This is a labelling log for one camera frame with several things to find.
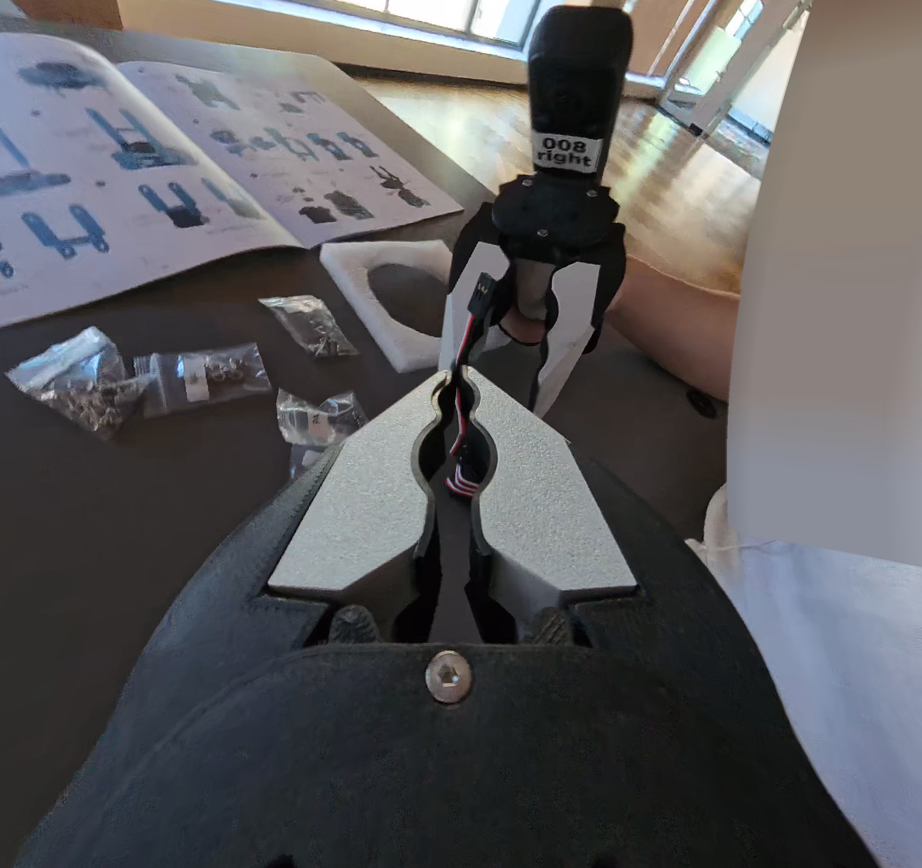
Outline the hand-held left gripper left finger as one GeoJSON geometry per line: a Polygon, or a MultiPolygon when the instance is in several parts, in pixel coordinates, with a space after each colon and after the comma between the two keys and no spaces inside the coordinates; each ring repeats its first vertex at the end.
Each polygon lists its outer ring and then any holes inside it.
{"type": "Polygon", "coordinates": [[[432,478],[453,381],[437,372],[347,438],[268,579],[273,593],[360,605],[382,631],[430,631],[442,585],[432,478]]]}

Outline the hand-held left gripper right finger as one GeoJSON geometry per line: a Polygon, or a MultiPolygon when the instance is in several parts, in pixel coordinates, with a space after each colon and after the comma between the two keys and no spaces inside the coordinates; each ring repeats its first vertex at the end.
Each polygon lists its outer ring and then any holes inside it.
{"type": "Polygon", "coordinates": [[[478,371],[465,372],[471,578],[524,630],[547,608],[637,590],[568,440],[478,371]]]}

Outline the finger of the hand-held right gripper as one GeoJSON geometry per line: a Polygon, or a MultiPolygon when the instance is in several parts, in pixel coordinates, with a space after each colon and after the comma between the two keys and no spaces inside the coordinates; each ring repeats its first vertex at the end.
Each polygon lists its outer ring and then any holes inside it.
{"type": "Polygon", "coordinates": [[[463,343],[465,363],[476,362],[483,351],[490,353],[506,345],[509,337],[501,331],[500,321],[512,304],[513,267],[501,247],[497,243],[456,245],[445,298],[440,370],[455,368],[463,343]],[[474,329],[468,332],[469,305],[481,275],[490,279],[490,294],[480,306],[474,329]]]}
{"type": "Polygon", "coordinates": [[[539,344],[540,365],[529,409],[543,418],[594,336],[594,305],[600,275],[596,263],[571,263],[555,271],[548,288],[547,324],[539,344]]]}

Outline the person's right forearm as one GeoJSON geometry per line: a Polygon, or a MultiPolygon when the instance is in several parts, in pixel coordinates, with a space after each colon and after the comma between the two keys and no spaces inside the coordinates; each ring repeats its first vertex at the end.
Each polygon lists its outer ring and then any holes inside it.
{"type": "Polygon", "coordinates": [[[607,322],[659,367],[728,402],[740,296],[694,286],[628,257],[607,322]]]}

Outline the person's right hand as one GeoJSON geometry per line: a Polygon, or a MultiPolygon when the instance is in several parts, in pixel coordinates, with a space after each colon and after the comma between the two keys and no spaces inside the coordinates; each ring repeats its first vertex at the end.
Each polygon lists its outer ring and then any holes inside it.
{"type": "Polygon", "coordinates": [[[501,331],[518,344],[537,346],[546,332],[547,309],[540,307],[524,313],[513,303],[499,322],[501,331]]]}

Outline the clear bag of silver screws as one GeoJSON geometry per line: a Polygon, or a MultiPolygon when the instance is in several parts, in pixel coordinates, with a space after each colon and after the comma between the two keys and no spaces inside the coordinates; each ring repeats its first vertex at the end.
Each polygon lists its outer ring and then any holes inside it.
{"type": "Polygon", "coordinates": [[[259,298],[258,302],[308,355],[315,358],[360,355],[322,299],[299,295],[259,298]]]}
{"type": "Polygon", "coordinates": [[[339,445],[320,447],[304,444],[293,444],[291,446],[289,460],[290,481],[293,482],[300,478],[311,468],[313,468],[318,462],[323,464],[325,461],[329,461],[331,458],[335,459],[339,455],[339,452],[339,445]]]}

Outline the clear bag of tiny screws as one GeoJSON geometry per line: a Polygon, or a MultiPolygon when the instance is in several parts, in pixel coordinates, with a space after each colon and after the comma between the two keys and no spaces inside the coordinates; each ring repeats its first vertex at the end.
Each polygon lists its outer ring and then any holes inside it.
{"type": "Polygon", "coordinates": [[[280,389],[276,399],[279,432],[291,446],[325,450],[368,423],[355,393],[347,391],[313,404],[280,389]]]}

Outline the clear bag of nuts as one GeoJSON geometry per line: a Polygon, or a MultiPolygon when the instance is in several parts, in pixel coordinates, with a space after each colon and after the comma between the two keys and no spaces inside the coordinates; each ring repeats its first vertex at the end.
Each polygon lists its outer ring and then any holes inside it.
{"type": "Polygon", "coordinates": [[[274,393],[258,345],[210,352],[153,353],[132,359],[148,381],[141,410],[147,420],[274,393]]]}

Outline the printed instruction manual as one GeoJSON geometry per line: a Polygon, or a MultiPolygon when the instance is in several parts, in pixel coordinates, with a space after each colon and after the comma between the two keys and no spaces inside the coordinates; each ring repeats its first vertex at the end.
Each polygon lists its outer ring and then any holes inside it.
{"type": "Polygon", "coordinates": [[[463,210],[306,86],[1,37],[1,324],[463,210]]]}

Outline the person's white shirt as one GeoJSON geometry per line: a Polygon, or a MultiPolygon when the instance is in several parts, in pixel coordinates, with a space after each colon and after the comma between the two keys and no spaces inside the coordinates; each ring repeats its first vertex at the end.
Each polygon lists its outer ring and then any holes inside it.
{"type": "Polygon", "coordinates": [[[921,865],[921,570],[740,536],[688,545],[758,645],[814,770],[878,862],[921,865]]]}

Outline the white foam frame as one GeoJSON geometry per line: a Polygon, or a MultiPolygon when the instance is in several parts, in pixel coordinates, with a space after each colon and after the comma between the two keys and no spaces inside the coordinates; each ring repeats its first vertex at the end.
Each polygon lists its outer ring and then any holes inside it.
{"type": "Polygon", "coordinates": [[[452,263],[443,241],[327,243],[320,263],[393,369],[437,367],[452,263]]]}

